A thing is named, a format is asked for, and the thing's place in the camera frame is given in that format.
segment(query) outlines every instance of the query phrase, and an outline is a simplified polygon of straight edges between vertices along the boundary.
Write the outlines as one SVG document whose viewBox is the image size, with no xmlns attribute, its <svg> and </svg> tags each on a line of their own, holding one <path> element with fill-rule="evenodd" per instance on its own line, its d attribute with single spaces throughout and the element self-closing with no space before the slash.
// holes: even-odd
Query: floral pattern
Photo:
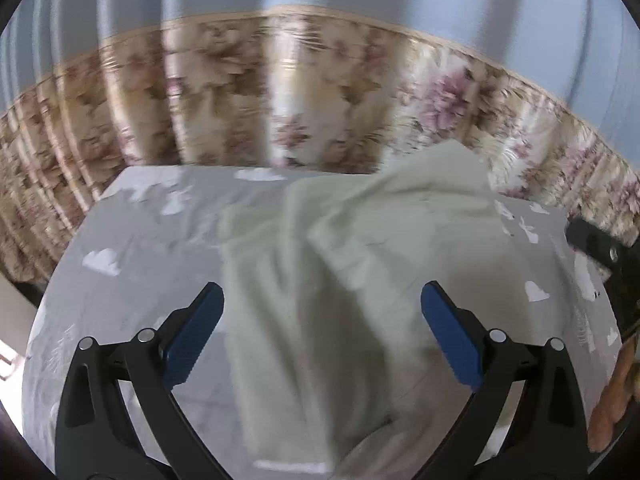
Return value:
<svg viewBox="0 0 640 480">
<path fill-rule="evenodd" d="M 295 6 L 132 31 L 21 95 L 0 118 L 3 270 L 50 276 L 127 164 L 372 173 L 445 139 L 484 157 L 495 191 L 636 240 L 638 174 L 543 89 L 462 46 Z"/>
</svg>

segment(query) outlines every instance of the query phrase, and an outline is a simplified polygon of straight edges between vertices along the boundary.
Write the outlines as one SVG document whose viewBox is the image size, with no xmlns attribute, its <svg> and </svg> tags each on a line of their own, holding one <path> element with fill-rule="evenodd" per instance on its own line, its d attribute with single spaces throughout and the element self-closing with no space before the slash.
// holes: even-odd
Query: green cloth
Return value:
<svg viewBox="0 0 640 480">
<path fill-rule="evenodd" d="M 561 332 L 532 316 L 486 167 L 453 141 L 385 173 L 297 181 L 278 208 L 232 206 L 220 239 L 232 377 L 261 460 L 353 476 L 424 463 L 470 393 L 422 318 L 425 282 L 516 341 Z"/>
</svg>

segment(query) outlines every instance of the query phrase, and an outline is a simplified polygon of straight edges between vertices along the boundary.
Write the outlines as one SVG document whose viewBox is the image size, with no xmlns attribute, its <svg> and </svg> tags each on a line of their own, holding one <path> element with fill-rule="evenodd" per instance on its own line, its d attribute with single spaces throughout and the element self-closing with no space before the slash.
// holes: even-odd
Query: ironing board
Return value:
<svg viewBox="0 0 640 480">
<path fill-rule="evenodd" d="M 158 327 L 172 310 L 190 304 L 207 282 L 220 281 L 216 231 L 223 207 L 278 203 L 293 180 L 314 174 L 164 166 L 127 168 L 117 178 L 66 250 L 30 335 L 23 383 L 24 436 L 50 468 L 58 403 L 78 340 L 92 335 L 100 343 L 119 342 L 144 327 Z M 564 212 L 507 197 L 497 197 L 496 207 L 505 236 L 536 270 L 530 300 L 545 301 L 545 295 L 569 298 L 562 276 L 577 279 L 580 272 L 575 272 L 577 260 L 564 240 Z M 582 293 L 593 295 L 582 302 L 590 310 L 591 323 L 581 344 L 597 348 L 610 374 L 620 334 L 591 263 L 585 264 L 579 279 Z M 181 409 L 234 478 L 317 479 L 318 475 L 253 465 L 242 443 L 224 331 L 223 316 L 189 380 L 174 388 Z M 577 374 L 580 366 L 574 363 Z M 604 384 L 595 386 L 597 390 Z M 123 383 L 122 389 L 145 452 L 162 460 L 130 384 Z"/>
</svg>

